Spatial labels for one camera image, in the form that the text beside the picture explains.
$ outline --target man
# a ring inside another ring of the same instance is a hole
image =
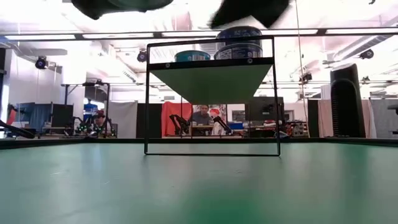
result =
[[[197,124],[209,125],[210,121],[212,121],[213,118],[210,117],[208,111],[209,111],[208,105],[200,105],[200,111],[194,112],[192,114],[190,121],[194,121]]]
[[[97,128],[102,128],[102,126],[104,125],[105,122],[105,114],[103,111],[98,111],[96,115],[94,115],[94,127]],[[109,123],[106,123],[106,127],[108,129],[108,133],[111,132],[111,126],[109,125]]]
[[[103,113],[98,113],[94,115],[94,123],[97,127],[102,127],[105,121],[105,115]]]

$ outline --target shelf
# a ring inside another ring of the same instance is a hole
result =
[[[154,63],[149,71],[194,105],[247,103],[274,58]]]

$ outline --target person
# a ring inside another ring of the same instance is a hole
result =
[[[105,115],[103,113],[97,113],[94,115],[94,123],[97,127],[102,127],[105,122]]]
[[[105,114],[104,114],[103,111],[98,111],[94,115],[94,127],[102,128],[105,121],[106,121],[106,118],[105,118]],[[111,132],[111,126],[109,125],[109,123],[106,124],[106,127],[107,127],[107,132],[110,133]]]
[[[209,125],[213,118],[208,114],[209,106],[208,105],[200,105],[200,111],[194,112],[191,116],[190,121],[194,121],[197,124]]]
[[[87,121],[89,117],[96,114],[98,111],[98,106],[91,103],[91,100],[88,100],[88,103],[84,105],[83,112],[83,120]]]

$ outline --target green table surface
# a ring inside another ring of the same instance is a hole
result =
[[[179,147],[191,146],[162,145]],[[398,223],[393,147],[283,144],[280,158],[142,151],[142,144],[0,151],[0,223]]]

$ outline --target white curtain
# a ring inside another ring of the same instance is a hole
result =
[[[366,138],[376,138],[376,126],[374,124],[371,102],[369,100],[362,100],[361,102]],[[320,138],[333,136],[333,120],[330,100],[318,100],[318,127]]]
[[[109,103],[108,116],[112,123],[118,124],[118,138],[136,138],[137,107],[137,102]]]

